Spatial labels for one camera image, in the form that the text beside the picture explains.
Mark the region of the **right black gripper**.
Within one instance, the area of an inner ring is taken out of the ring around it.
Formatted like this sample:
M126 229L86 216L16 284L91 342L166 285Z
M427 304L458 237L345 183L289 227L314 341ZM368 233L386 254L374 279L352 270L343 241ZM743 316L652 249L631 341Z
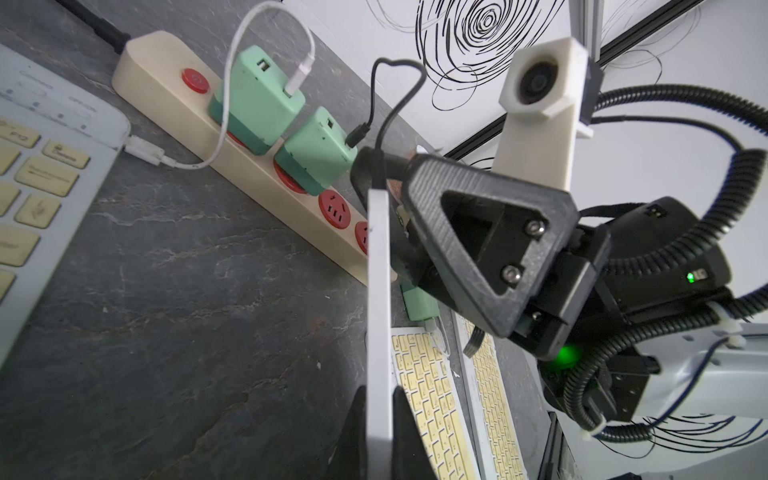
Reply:
M607 223L577 227L564 250L578 212L563 190L418 155L404 172L402 201L412 236L403 274L538 360L730 295L719 247L658 275L600 272L607 259L660 247L696 223L672 197L592 207L585 216Z

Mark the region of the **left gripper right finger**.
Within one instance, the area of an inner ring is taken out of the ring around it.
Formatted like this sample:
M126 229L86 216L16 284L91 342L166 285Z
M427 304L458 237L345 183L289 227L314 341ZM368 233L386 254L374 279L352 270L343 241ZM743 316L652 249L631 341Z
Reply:
M393 393L392 478L397 480L436 480L422 436L404 389Z

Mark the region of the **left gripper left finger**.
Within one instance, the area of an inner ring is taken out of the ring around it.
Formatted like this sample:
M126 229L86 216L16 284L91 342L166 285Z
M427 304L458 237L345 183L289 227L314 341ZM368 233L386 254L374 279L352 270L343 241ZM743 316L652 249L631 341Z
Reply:
M367 388L360 386L353 398L324 479L366 479Z

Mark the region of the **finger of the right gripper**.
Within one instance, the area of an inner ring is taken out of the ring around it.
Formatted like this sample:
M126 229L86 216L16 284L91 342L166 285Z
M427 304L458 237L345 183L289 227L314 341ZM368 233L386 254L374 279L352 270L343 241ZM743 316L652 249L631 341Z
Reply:
M414 276L419 252L408 238L407 229L396 212L399 203L389 188L389 181L401 181L406 169L405 158L381 149L363 147L351 167L350 181L366 212L369 211L368 194L372 188L380 188L387 194L391 266L399 276Z

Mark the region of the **mint green wireless keyboard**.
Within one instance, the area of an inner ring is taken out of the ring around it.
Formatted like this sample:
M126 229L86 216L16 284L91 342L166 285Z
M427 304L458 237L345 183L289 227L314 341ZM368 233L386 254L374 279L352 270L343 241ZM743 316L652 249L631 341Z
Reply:
M391 273L389 194L368 193L366 477L392 476Z

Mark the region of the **yellow wireless keyboard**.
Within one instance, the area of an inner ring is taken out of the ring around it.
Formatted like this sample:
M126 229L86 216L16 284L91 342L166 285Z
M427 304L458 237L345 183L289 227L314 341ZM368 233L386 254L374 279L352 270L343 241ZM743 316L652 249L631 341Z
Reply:
M433 473L439 479L478 479L449 361L423 328L391 330L393 375L409 400Z
M472 436L483 479L528 477L501 376L495 345L485 336L471 357L459 354L467 392Z

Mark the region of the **cream power strip red sockets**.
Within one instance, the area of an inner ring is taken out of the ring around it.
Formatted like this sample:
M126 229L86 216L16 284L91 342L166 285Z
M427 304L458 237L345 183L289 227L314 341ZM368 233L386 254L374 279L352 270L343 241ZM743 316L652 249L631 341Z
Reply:
M129 41L112 77L116 93L202 160L220 131L207 106L221 80L182 40L157 31ZM352 277L367 281L367 222L333 188L319 196L287 184L273 146L258 156L230 136L211 167L320 250Z

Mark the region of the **mint green usb charger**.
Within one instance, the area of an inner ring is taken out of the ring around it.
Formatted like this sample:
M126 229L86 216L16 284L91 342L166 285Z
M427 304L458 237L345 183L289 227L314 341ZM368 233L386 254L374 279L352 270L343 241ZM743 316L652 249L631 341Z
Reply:
M421 288L403 281L401 293L408 319L411 322L434 320L440 315L438 302Z

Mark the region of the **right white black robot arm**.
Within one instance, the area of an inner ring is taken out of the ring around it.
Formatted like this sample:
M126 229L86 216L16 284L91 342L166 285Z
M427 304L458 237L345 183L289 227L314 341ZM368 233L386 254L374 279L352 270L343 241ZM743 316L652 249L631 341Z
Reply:
M521 114L509 114L505 130L513 139L498 151L511 160L491 170L365 148L352 183L362 201L401 183L410 220L391 243L396 270L475 318L467 357L487 335L506 338L538 359L548 400L586 434L648 441L657 423L632 421L636 404L618 385L622 355L651 348L674 413L717 353L758 354L760 333L742 322L766 310L767 291L732 297L718 244L750 205L767 154L726 135L729 168L702 217L664 198L594 207L602 224L584 227L565 179L574 135Z

